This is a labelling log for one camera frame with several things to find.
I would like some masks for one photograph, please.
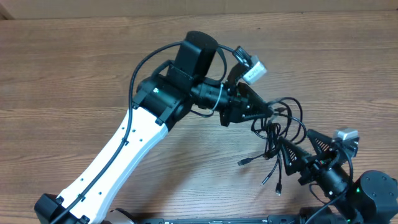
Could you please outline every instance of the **table surface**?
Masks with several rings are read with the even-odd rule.
[[[33,206],[41,194],[71,184],[119,126],[137,63],[189,30],[257,54],[269,73],[254,90],[265,100],[296,97],[307,128],[328,135],[358,129],[355,179],[369,169],[398,177],[397,11],[0,21],[1,223],[38,222]],[[137,81],[176,51],[148,61]],[[227,59],[231,68],[234,58]],[[222,69],[217,57],[208,76]],[[187,115],[146,155],[111,208],[223,218],[321,205],[298,174],[283,173],[281,196],[277,171],[260,187],[274,161],[237,166],[264,150],[250,125],[225,128],[218,114]]]

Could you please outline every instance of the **white arm segment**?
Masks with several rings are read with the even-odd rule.
[[[70,212],[77,218],[83,215],[90,219],[89,223],[101,223],[111,205],[113,198],[125,183],[131,172],[137,167],[141,159],[168,133],[165,124],[159,126],[155,123],[156,117],[144,108],[132,112],[132,126],[128,144],[124,146],[106,172],[85,195],[82,202],[78,202]],[[77,196],[95,178],[100,170],[112,157],[120,145],[126,132],[128,111],[114,136],[105,145],[102,151],[90,166],[59,196],[64,201],[62,206],[67,208]]]

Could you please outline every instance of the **wood grain surface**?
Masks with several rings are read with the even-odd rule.
[[[369,169],[398,177],[397,11],[0,21],[0,223],[38,223],[33,206],[41,194],[71,184],[119,126],[135,66],[189,30],[257,54],[269,73],[254,90],[265,100],[296,97],[308,128],[358,129],[355,179]],[[137,83],[176,51],[148,61]],[[227,59],[231,68],[234,58]],[[222,69],[216,58],[208,76]],[[281,196],[277,172],[260,187],[274,161],[237,166],[264,149],[249,127],[187,115],[146,155],[111,208],[223,218],[319,206],[297,174],[283,174]]]

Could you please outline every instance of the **bundle of cables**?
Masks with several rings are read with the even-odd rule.
[[[298,109],[300,110],[300,119],[294,117],[292,115],[292,110],[290,109],[290,106],[285,102],[285,101],[294,101],[295,104],[297,105]],[[268,107],[274,106],[274,105],[281,105],[281,107],[274,108],[274,115],[271,118],[261,118],[261,119],[255,119],[252,123],[251,126],[251,131],[254,132],[257,136],[259,136],[262,139],[266,140],[266,146],[264,153],[256,156],[256,157],[250,157],[246,159],[242,159],[241,161],[238,162],[239,166],[245,165],[250,163],[251,161],[264,157],[265,159],[270,159],[273,158],[274,156],[277,156],[276,162],[272,170],[269,172],[269,174],[266,176],[266,178],[261,182],[261,185],[264,185],[269,178],[273,175],[274,171],[276,170],[276,167],[279,167],[279,181],[276,185],[275,192],[280,195],[282,193],[282,155],[280,152],[280,149],[278,147],[277,140],[279,137],[283,136],[283,138],[287,138],[289,128],[292,124],[292,120],[298,122],[299,126],[297,128],[297,132],[294,137],[290,139],[290,141],[294,141],[297,139],[297,137],[300,135],[301,129],[303,129],[303,136],[301,139],[294,144],[300,144],[301,142],[304,141],[305,137],[307,136],[307,129],[305,125],[303,124],[303,109],[301,107],[301,104],[298,100],[292,97],[283,97],[280,99],[272,100],[270,102],[267,102],[266,105]],[[285,117],[287,118],[285,128],[282,131],[282,125],[279,123],[274,122],[275,118],[278,116]],[[256,123],[260,121],[260,128],[256,129],[255,125]]]

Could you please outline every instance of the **robotic arm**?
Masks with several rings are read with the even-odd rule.
[[[180,49],[175,60],[168,60],[155,69],[149,78],[139,84],[137,93],[132,98],[134,79],[142,64],[156,53],[176,45],[179,45]],[[220,80],[206,77],[216,52],[223,59],[226,70],[222,49],[230,51],[238,60],[225,82],[223,82],[225,71]],[[168,68],[166,75],[161,75],[160,72],[166,68]],[[193,104],[202,109],[218,111],[220,123],[223,126],[228,126],[230,122],[240,123],[271,118],[275,115],[275,111],[269,104],[263,101],[249,85],[239,82],[240,79],[243,79],[246,83],[252,84],[266,72],[265,66],[256,56],[250,56],[241,47],[233,50],[219,45],[215,39],[202,32],[191,31],[184,41],[156,50],[147,56],[134,71],[129,92],[129,109],[111,140],[81,176],[64,189],[60,195],[43,194],[37,201],[35,212],[40,222],[51,224],[101,223],[118,190],[131,175],[131,172],[147,152],[171,131],[177,121],[180,121],[190,111],[200,116],[213,114],[205,115],[192,111]],[[311,139],[311,136],[316,135],[317,139],[321,139],[321,141],[327,138],[321,137],[319,133],[314,133],[308,131],[308,137],[314,146],[318,142]],[[359,208],[359,205],[354,203],[358,202],[358,198],[354,197],[355,195],[352,197],[349,195],[351,195],[352,186],[356,186],[367,196],[373,188],[369,190],[367,187],[363,187],[364,185],[359,180],[353,185],[352,175],[347,176],[341,168],[342,162],[345,162],[345,154],[348,153],[351,157],[356,155],[358,146],[352,148],[352,143],[358,142],[359,138],[357,141],[350,142],[345,138],[340,139],[338,141],[336,139],[324,140],[330,141],[328,146],[333,145],[331,147],[333,150],[325,152],[319,146],[321,148],[316,148],[318,149],[316,156],[311,156],[284,138],[278,140],[277,149],[278,154],[282,152],[287,175],[300,172],[302,178],[299,182],[301,184],[317,181],[324,191],[332,192],[329,197],[333,203],[330,204],[339,205],[337,207],[341,207],[339,211],[346,219],[362,217],[362,219],[355,220],[364,223],[367,219],[360,214],[366,213],[369,208]],[[388,198],[388,206],[390,206],[388,214],[379,212],[381,211],[380,206],[377,206],[382,203],[379,201],[382,199],[379,198],[384,198],[382,196],[384,194],[380,194],[378,198],[366,198],[361,194],[363,196],[361,199],[368,199],[369,205],[374,202],[373,205],[376,205],[376,208],[370,209],[376,209],[376,214],[382,216],[383,220],[390,220],[398,212],[397,186],[388,175],[375,172],[372,171],[371,175],[379,175],[381,178],[386,178],[388,182],[388,188],[382,186],[384,187],[383,191],[386,190],[392,194]],[[350,206],[344,206],[347,202],[350,202]],[[327,212],[323,216],[325,217],[325,215],[329,215],[326,208],[327,206],[314,213]],[[304,215],[299,217],[307,222],[313,219]]]

